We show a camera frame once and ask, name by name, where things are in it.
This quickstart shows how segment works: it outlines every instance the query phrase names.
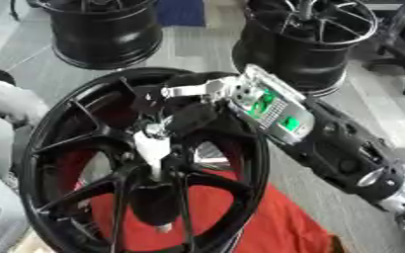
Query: robotic arm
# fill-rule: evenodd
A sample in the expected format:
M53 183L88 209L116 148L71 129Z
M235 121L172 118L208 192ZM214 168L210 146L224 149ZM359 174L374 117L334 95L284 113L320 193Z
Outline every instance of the robotic arm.
M161 93L166 99L201 96L202 103L147 126L135 135L137 143L150 139L167 145L171 134L202 127L216 118L215 108L228 108L329 184L394 213L405 230L405 163L384 139L330 105L304 97L255 65L238 77L163 88ZM141 149L152 165L170 151L147 157Z

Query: silver clamp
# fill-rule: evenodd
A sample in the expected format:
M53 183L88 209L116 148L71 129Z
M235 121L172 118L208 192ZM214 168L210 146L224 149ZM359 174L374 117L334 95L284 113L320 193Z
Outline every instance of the silver clamp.
M238 77L227 76L219 79L208 80L199 85L187 85L178 87L164 87L161 95L164 98L207 96L212 101L229 98L232 84L237 82Z

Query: red fabric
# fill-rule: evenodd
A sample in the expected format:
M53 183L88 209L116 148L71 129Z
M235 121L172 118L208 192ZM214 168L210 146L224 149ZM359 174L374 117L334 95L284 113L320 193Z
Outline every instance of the red fabric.
M233 178L233 173L222 172ZM232 203L229 193L210 187L191 187L190 208L196 234L210 228ZM94 219L105 236L112 227L112 195L92 200ZM183 242L183 224L179 217L169 233L158 233L127 209L124 221L124 241L134 251L157 250ZM263 200L247 224L236 248L237 253L330 253L331 236L304 211L268 186Z

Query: gray floor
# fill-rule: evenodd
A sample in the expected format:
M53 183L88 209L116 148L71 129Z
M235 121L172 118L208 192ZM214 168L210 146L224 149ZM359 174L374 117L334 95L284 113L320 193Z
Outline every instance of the gray floor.
M36 91L53 105L74 88L106 73L61 62L50 50L46 13L29 10L25 1L18 1L23 21L15 23L8 16L7 2L0 0L0 68L10 70L19 86ZM206 2L207 28L164 29L161 49L138 66L233 71L230 50L243 25L241 12L234 0ZM402 73L390 68L376 74L365 71L362 60L374 57L368 48L355 51L345 85L325 100L390 139L405 158ZM271 181L330 232L341 236L350 252L405 253L405 235L391 216L328 186L278 150L272 150L272 158Z

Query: person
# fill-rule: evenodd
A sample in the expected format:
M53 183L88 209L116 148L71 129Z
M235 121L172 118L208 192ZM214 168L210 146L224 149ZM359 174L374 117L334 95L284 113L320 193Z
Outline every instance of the person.
M7 252L29 229L11 176L15 128L35 127L48 106L34 92L14 86L13 77L0 70L0 253Z
M35 127L48 111L34 92L0 80L0 179L7 180L12 167L14 126Z

